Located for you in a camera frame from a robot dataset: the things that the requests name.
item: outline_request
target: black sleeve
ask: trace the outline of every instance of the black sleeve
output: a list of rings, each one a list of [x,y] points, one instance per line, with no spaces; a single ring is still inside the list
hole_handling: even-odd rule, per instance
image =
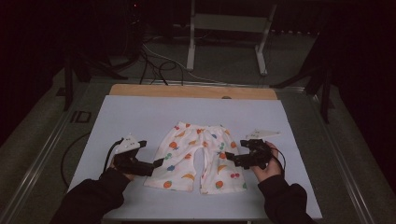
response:
[[[306,212],[306,191],[298,184],[289,184],[282,175],[262,181],[259,189],[265,198],[264,209],[275,223],[316,223]]]
[[[104,214],[123,204],[123,191],[130,180],[108,168],[99,180],[86,179],[62,200],[51,224],[99,223]]]

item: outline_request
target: white tabletop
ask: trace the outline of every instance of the white tabletop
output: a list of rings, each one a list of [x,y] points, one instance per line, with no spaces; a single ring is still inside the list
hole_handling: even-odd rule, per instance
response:
[[[221,100],[179,97],[107,96],[92,134],[78,164],[70,189],[86,178],[97,179],[106,154],[114,142],[131,133],[138,141],[147,140],[137,158],[153,162],[165,135],[179,122],[199,125],[221,124],[236,143],[255,129],[280,132],[269,137],[285,155],[286,180],[302,185],[308,194],[307,213],[321,218],[318,203],[294,140],[284,108],[278,100]],[[241,154],[248,149],[238,145]],[[204,156],[195,156],[197,175],[203,170]],[[247,190],[237,193],[203,195],[199,178],[193,192],[144,187],[137,176],[124,191],[124,205],[106,214],[116,220],[256,220],[267,218],[258,181],[250,170],[243,173]]]

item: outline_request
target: floor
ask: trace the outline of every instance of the floor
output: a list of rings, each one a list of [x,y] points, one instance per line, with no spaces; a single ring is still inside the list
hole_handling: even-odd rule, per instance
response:
[[[268,76],[263,77],[259,74],[253,50],[257,40],[258,37],[255,35],[243,34],[230,38],[229,34],[222,36],[208,33],[204,38],[197,38],[194,71],[187,72],[183,66],[187,61],[188,38],[176,36],[169,40],[153,35],[152,40],[146,43],[142,50],[150,55],[149,60],[156,67],[148,65],[143,83],[162,85],[163,80],[160,79],[158,67],[165,63],[161,74],[172,85],[267,88],[268,85],[296,75],[315,42],[314,37],[307,35],[270,35],[264,52]],[[113,63],[118,63],[123,59],[112,60]],[[69,111],[91,111],[92,117],[95,118],[111,84],[139,83],[145,64],[146,61],[139,58],[136,63],[120,71],[122,76],[128,77],[123,81],[92,71],[91,83],[76,82],[76,97]],[[68,182],[88,139],[88,135],[84,134],[88,133],[94,124],[94,119],[86,123],[75,122],[72,120],[71,112],[63,112],[64,97],[57,96],[58,90],[64,86],[63,74],[62,71],[54,78],[51,90],[36,104],[0,150],[0,209],[3,212],[0,220],[6,220],[4,223],[48,223],[67,190],[60,172],[64,152],[70,149],[64,158],[63,170]],[[310,178],[314,183],[316,179],[323,179],[323,176],[329,178],[329,181],[321,180],[315,185],[315,190],[321,195],[318,200],[324,216],[318,223],[362,223],[361,216],[370,217],[365,223],[395,223],[395,195],[376,167],[356,124],[340,100],[337,89],[332,87],[330,125],[325,126],[325,130],[330,132],[323,133],[320,126],[309,127],[315,113],[306,113],[304,110],[312,107],[303,92],[306,81],[307,79],[303,79],[296,82],[277,94],[279,98],[288,102],[284,104],[285,108],[293,111],[288,115],[290,125],[298,127],[293,130],[296,139],[304,139],[298,142],[298,146],[306,167],[310,167],[307,168]],[[334,157],[330,150],[309,151],[311,147],[328,144],[329,141],[325,138],[329,135],[336,139],[336,142],[330,141],[330,144],[342,149],[341,160],[337,156]],[[342,170],[342,167],[333,166],[343,162],[348,164],[347,171]],[[356,213],[354,204],[347,199],[351,195],[348,195],[342,184],[337,184],[346,183],[339,174],[344,173],[347,176],[348,172],[353,174],[354,180],[346,185],[351,186],[353,190],[356,189],[353,184],[359,184],[358,192],[361,192],[369,207],[368,215]],[[331,194],[339,195],[341,191],[343,197],[332,198]]]

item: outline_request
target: metal stand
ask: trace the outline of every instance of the metal stand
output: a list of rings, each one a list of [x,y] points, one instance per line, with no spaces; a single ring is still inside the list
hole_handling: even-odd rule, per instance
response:
[[[255,51],[260,74],[266,76],[267,71],[262,50],[268,37],[275,12],[276,5],[272,5],[270,15],[267,18],[199,14],[195,13],[195,0],[191,0],[190,45],[187,70],[192,71],[194,69],[195,29],[241,31],[262,33],[262,42],[255,47]]]

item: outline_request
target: orange fruit print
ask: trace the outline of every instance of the orange fruit print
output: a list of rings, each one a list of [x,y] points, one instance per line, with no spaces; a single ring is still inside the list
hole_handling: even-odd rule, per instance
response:
[[[223,187],[223,182],[220,180],[218,182],[216,182],[216,189],[221,189]]]
[[[169,189],[172,186],[172,181],[168,180],[165,183],[163,183],[163,187],[165,189]]]
[[[226,158],[225,153],[221,152],[221,153],[219,154],[219,157],[220,157],[221,159],[225,159],[225,158]]]
[[[171,142],[171,143],[169,144],[169,147],[171,147],[171,148],[177,148],[177,143],[176,143],[176,142]]]
[[[231,142],[231,148],[235,148],[236,147],[236,143],[235,142]]]

